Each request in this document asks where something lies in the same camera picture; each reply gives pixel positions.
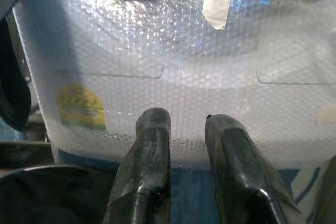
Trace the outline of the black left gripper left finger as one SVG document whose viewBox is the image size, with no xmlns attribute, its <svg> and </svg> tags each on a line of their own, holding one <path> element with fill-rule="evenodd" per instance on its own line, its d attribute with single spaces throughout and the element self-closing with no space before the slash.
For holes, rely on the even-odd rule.
<svg viewBox="0 0 336 224">
<path fill-rule="evenodd" d="M 171 118 L 150 108 L 136 121 L 136 140 L 119 165 L 103 223 L 170 223 Z"/>
</svg>

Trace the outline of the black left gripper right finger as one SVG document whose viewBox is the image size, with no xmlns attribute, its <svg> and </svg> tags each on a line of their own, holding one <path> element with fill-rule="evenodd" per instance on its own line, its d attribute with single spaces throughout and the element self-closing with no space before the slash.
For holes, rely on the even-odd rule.
<svg viewBox="0 0 336 224">
<path fill-rule="evenodd" d="M 279 172 L 242 123 L 209 115 L 205 143 L 221 223 L 305 223 Z"/>
</svg>

